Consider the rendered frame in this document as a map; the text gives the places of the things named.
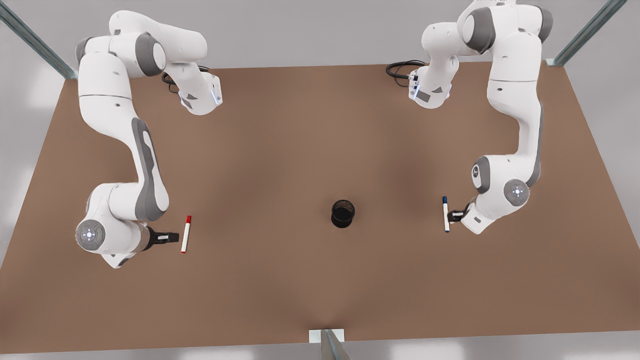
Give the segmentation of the silver frame post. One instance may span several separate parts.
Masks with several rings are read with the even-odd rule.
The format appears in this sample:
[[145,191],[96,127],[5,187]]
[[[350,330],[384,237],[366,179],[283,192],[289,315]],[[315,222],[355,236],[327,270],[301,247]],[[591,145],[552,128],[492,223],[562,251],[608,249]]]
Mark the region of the silver frame post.
[[0,0],[0,21],[64,79],[77,78],[77,71],[52,50],[3,0]]
[[607,0],[584,27],[553,58],[544,63],[548,67],[560,68],[578,53],[578,51],[628,2],[628,0]]
[[311,329],[308,331],[308,342],[320,344],[321,360],[352,360],[344,347],[343,328]]

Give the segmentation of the black mesh pen cup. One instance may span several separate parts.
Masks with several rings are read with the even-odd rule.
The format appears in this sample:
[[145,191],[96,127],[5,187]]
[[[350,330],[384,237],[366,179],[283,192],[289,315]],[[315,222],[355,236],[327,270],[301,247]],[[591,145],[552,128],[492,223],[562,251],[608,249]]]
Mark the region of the black mesh pen cup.
[[351,225],[354,217],[355,206],[349,200],[340,199],[331,207],[331,222],[337,228],[347,228]]

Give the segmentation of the red-capped white marker pen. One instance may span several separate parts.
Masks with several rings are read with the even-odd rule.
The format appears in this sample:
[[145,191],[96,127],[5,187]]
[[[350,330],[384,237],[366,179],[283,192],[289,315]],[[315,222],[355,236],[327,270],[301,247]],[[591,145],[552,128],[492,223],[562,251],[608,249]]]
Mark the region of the red-capped white marker pen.
[[188,248],[188,241],[189,241],[191,223],[192,223],[192,216],[191,215],[187,215],[186,216],[186,220],[185,220],[185,226],[184,226],[184,229],[183,229],[182,244],[181,244],[181,249],[180,249],[180,252],[182,254],[185,254],[186,251],[187,251],[187,248]]

